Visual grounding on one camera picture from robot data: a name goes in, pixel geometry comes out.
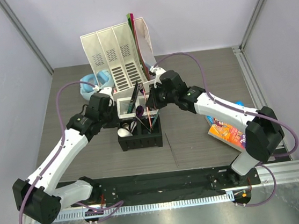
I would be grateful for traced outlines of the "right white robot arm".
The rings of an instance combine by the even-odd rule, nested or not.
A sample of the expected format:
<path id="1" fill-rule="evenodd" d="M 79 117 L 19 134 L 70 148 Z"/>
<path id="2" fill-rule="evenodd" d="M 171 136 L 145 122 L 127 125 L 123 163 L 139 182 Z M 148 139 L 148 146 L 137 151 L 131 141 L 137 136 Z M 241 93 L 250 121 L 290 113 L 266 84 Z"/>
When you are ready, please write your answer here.
<path id="1" fill-rule="evenodd" d="M 188 87 L 173 70 L 152 67 L 150 74 L 155 80 L 149 86 L 147 107 L 159 110 L 175 104 L 181 110 L 208 115 L 244 133 L 245 150 L 233 160 L 228 172 L 233 185 L 242 185 L 247 173 L 259 162 L 266 162 L 285 136 L 274 111 L 267 106 L 256 110 L 213 96 L 201 87 Z"/>

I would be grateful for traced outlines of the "purple metallic spoon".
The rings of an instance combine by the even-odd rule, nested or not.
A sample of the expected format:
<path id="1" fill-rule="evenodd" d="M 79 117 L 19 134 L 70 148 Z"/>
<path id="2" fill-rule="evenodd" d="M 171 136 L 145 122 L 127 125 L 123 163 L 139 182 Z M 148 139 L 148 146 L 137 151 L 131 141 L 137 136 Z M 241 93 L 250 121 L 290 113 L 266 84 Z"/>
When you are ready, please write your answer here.
<path id="1" fill-rule="evenodd" d="M 136 116 L 140 118 L 144 114 L 144 107 L 142 105 L 139 105 L 138 107 L 136 107 L 135 113 Z"/>

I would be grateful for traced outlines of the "thin dark metal chopstick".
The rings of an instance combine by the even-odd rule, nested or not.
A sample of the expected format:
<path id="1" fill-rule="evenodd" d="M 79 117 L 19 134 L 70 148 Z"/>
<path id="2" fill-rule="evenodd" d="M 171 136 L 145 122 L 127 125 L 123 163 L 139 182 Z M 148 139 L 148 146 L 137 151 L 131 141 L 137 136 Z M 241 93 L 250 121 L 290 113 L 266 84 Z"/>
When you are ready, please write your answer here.
<path id="1" fill-rule="evenodd" d="M 168 138 L 168 135 L 167 135 L 166 131 L 164 132 L 164 134 L 165 134 L 167 143 L 169 144 L 169 148 L 170 148 L 172 157 L 173 157 L 173 159 L 174 159 L 174 162 L 175 162 L 175 164 L 176 164 L 176 167 L 178 168 L 178 167 L 179 167 L 179 163 L 178 163 L 178 161 L 177 161 L 176 155 L 175 155 L 175 153 L 174 153 L 174 150 L 173 150 L 173 148 L 172 148 L 171 142 L 170 142 L 170 140 L 169 140 L 169 138 Z"/>

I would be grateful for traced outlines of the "green and tan chopstick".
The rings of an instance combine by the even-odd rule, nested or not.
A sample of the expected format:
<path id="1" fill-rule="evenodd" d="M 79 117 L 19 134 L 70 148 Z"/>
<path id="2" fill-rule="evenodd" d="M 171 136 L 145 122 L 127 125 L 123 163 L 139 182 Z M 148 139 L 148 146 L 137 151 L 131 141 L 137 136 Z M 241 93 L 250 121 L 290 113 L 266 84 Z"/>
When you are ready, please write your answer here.
<path id="1" fill-rule="evenodd" d="M 156 113 L 154 113 L 153 115 L 150 115 L 151 116 L 151 121 L 152 121 L 152 132 L 153 130 L 156 128 L 156 124 L 157 124 L 157 120 L 159 118 L 159 114 L 160 114 L 160 111 L 156 111 Z"/>

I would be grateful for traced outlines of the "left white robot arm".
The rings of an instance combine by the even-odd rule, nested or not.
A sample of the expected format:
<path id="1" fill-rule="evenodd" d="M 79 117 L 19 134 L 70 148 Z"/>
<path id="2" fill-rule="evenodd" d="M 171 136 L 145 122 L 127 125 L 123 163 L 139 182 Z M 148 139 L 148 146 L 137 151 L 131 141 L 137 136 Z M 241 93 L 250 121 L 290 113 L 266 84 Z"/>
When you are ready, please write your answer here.
<path id="1" fill-rule="evenodd" d="M 58 183 L 78 153 L 102 128 L 113 128 L 117 109 L 112 88 L 92 94 L 83 114 L 70 118 L 61 140 L 27 180 L 13 184 L 17 209 L 41 224 L 51 224 L 64 208 L 80 201 L 93 205 L 101 198 L 99 183 L 88 177 L 64 187 Z"/>

